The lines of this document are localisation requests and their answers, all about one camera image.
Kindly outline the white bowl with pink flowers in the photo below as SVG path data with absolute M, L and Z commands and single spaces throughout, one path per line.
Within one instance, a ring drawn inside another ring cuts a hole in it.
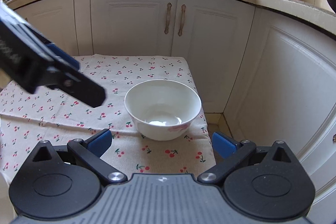
M 156 141 L 183 135 L 202 110 L 195 90 L 173 80 L 148 80 L 126 93 L 124 105 L 135 128 Z

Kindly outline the white kitchen cabinets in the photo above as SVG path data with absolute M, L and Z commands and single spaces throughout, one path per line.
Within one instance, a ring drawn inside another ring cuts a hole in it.
M 335 221 L 335 39 L 236 0 L 41 0 L 14 11 L 76 60 L 185 59 L 207 127 L 217 116 L 236 140 L 283 140 L 315 187 L 308 218 Z

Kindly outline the cherry print tablecloth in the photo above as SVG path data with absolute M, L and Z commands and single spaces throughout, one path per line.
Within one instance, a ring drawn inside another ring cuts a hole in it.
M 124 96 L 135 84 L 151 79 L 175 80 L 193 88 L 181 57 L 80 56 L 81 71 L 106 90 L 106 101 L 89 107 L 60 90 L 41 87 L 35 94 L 10 82 L 1 91 L 1 173 L 11 181 L 41 140 L 65 145 L 87 139 L 102 129 L 112 145 L 102 159 L 130 176 L 133 173 L 192 173 L 215 165 L 206 117 L 199 114 L 175 140 L 155 141 L 136 131 L 124 107 Z

